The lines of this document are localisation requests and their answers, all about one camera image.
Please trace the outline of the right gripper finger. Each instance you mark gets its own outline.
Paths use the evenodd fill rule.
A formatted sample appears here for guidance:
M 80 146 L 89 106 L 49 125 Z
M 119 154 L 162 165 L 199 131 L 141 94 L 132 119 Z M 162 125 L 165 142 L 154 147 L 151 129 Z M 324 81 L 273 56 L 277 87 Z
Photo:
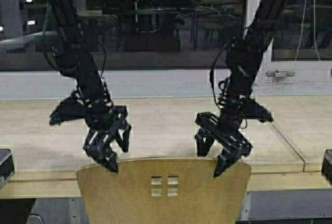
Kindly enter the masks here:
M 233 166 L 237 162 L 235 157 L 220 154 L 216 160 L 216 167 L 214 171 L 214 178 L 219 177 L 224 171 Z
M 199 157 L 206 157 L 209 153 L 215 139 L 211 136 L 203 137 L 196 135 L 196 144 L 197 144 L 197 156 Z

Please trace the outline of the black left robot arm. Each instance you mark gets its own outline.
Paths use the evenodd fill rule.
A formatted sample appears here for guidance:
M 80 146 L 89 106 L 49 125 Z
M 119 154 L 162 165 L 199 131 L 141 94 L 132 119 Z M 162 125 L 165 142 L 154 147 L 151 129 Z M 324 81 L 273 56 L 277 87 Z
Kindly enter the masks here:
M 75 79 L 76 89 L 63 99 L 49 116 L 50 125 L 83 119 L 89 128 L 83 150 L 96 163 L 118 173 L 116 142 L 123 152 L 129 150 L 132 129 L 128 110 L 115 105 L 107 83 L 98 71 L 87 47 L 87 26 L 80 20 L 72 0 L 46 0 L 56 20 L 59 42 L 52 47 L 55 69 L 64 77 Z

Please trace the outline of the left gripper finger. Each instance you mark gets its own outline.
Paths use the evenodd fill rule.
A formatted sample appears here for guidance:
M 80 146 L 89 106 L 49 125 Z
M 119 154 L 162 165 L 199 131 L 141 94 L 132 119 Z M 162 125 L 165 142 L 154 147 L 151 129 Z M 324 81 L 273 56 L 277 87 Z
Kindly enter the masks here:
M 123 129 L 123 134 L 120 135 L 120 129 L 116 130 L 116 142 L 120 146 L 123 152 L 129 151 L 129 135 L 130 135 L 130 128 Z
M 117 154 L 111 153 L 109 156 L 98 158 L 98 163 L 113 173 L 118 173 Z

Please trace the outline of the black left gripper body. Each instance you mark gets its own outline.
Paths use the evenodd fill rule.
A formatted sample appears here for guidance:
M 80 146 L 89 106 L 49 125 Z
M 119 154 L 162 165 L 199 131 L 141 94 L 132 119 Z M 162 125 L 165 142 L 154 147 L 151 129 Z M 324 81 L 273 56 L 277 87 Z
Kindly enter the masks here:
M 107 129 L 93 129 L 89 130 L 88 136 L 84 143 L 83 149 L 86 154 L 94 161 L 98 161 L 99 157 L 109 156 L 115 153 L 111 148 L 111 143 L 116 142 L 116 130 L 120 129 L 120 135 L 123 134 L 123 129 L 130 128 L 132 125 L 127 121 L 128 111 L 124 105 L 113 106 L 110 109 L 110 126 Z

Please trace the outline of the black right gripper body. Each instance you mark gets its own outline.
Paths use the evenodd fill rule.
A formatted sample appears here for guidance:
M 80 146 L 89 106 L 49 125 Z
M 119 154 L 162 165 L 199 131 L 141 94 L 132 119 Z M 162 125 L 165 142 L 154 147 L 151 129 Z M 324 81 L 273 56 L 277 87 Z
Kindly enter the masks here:
M 223 130 L 219 126 L 219 118 L 216 115 L 210 112 L 198 113 L 195 123 L 199 126 L 195 140 L 196 135 L 204 139 L 211 136 L 222 145 L 221 154 L 235 157 L 237 160 L 250 155 L 252 144 L 239 131 Z

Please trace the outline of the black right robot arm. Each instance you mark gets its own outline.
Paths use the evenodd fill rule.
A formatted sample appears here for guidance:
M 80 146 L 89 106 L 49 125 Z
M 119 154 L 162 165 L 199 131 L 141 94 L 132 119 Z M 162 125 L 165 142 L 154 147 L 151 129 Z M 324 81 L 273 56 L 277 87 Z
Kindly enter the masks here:
M 251 94 L 286 4 L 287 0 L 261 0 L 245 36 L 234 38 L 224 47 L 230 76 L 219 82 L 221 92 L 214 97 L 220 115 L 203 112 L 195 120 L 200 127 L 195 135 L 199 156 L 205 157 L 215 141 L 223 147 L 216 158 L 215 178 L 251 153 L 252 144 L 239 131 L 243 121 L 274 121 L 271 112 L 251 98 Z

